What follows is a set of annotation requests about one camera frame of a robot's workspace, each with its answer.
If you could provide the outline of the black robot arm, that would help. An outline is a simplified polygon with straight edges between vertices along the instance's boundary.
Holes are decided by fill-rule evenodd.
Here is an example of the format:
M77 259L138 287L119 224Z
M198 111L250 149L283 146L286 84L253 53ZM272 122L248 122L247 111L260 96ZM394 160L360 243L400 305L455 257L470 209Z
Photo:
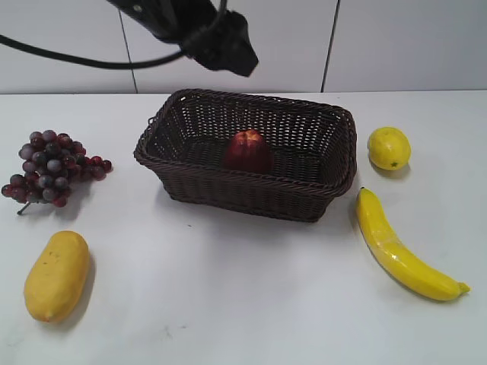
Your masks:
M112 1L162 43L180 50L160 59L133 62L132 69L153 68L182 57L211 71L249 77L259 60L250 43L247 19L220 1Z

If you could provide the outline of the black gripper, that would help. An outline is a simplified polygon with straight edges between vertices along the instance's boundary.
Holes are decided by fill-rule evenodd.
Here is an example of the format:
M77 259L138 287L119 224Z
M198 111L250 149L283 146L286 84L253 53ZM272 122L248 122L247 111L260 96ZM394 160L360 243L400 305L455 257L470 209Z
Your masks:
M186 55L211 71L249 77L259 63L250 43L246 18L227 11L215 28L202 27L182 45Z

